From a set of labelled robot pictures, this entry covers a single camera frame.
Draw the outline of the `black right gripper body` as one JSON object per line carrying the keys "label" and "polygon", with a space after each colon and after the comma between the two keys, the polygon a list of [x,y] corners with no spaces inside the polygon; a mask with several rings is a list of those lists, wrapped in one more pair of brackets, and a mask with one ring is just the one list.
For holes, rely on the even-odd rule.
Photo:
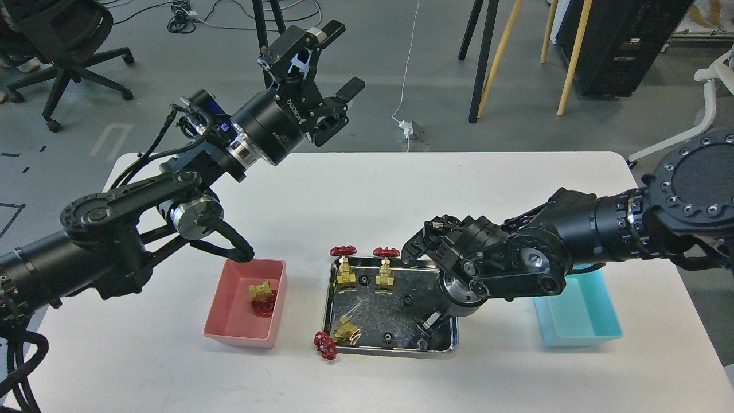
{"label": "black right gripper body", "polygon": [[477,311],[489,299],[480,297],[460,279],[441,271],[434,288],[433,310],[449,317],[467,317]]}

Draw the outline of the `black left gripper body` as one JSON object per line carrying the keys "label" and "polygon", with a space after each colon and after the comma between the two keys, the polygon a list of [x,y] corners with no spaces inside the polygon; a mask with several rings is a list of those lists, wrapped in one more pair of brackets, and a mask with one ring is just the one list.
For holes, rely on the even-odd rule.
{"label": "black left gripper body", "polygon": [[288,157],[305,138],[304,123],[299,124],[288,99],[296,99],[299,82],[284,81],[260,91],[231,115],[233,125],[246,133],[271,165],[277,166]]}

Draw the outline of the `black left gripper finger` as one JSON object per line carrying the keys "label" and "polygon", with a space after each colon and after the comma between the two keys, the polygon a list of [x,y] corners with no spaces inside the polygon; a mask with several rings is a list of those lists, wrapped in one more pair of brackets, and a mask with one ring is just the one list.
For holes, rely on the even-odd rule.
{"label": "black left gripper finger", "polygon": [[339,89],[335,96],[323,99],[319,107],[313,109],[315,123],[313,129],[313,144],[322,147],[329,139],[337,134],[349,122],[346,111],[349,102],[365,87],[365,82],[352,77]]}
{"label": "black left gripper finger", "polygon": [[260,49],[259,65],[264,69],[266,85],[264,89],[283,84],[287,79],[302,74],[303,93],[307,86],[320,94],[315,84],[317,62],[323,49],[346,31],[340,21],[332,20],[322,29],[311,27],[307,30],[290,26],[272,45]]}

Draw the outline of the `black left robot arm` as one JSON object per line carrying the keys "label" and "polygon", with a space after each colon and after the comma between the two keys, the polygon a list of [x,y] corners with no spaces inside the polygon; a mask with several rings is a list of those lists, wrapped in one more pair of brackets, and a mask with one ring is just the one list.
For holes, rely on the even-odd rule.
{"label": "black left robot arm", "polygon": [[354,77],[335,96],[315,83],[322,51],[345,31],[332,20],[322,28],[290,26],[260,50],[271,80],[233,115],[198,91],[173,104],[161,134],[174,120],[192,140],[172,151],[149,150],[108,191],[72,201],[60,214],[63,230],[2,257],[2,338],[7,376],[20,412],[37,412],[28,376],[48,354],[48,340],[28,330],[35,311],[59,307],[64,297],[94,288],[103,299],[139,293],[154,267],[185,245],[236,262],[254,250],[224,220],[210,188],[224,174],[237,181],[257,160],[280,164],[302,141],[317,147],[344,128],[349,102],[364,89]]}

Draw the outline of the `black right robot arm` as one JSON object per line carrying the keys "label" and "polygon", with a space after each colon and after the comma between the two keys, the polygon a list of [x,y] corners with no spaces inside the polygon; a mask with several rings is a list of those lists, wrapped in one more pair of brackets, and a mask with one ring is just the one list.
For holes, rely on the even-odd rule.
{"label": "black right robot arm", "polygon": [[700,134],[672,151],[644,185],[598,197],[559,188],[542,205],[497,225],[487,217],[427,220],[401,249],[439,269],[435,303],[420,328],[490,299],[557,296],[576,267],[668,259],[686,270],[732,269],[732,130]]}

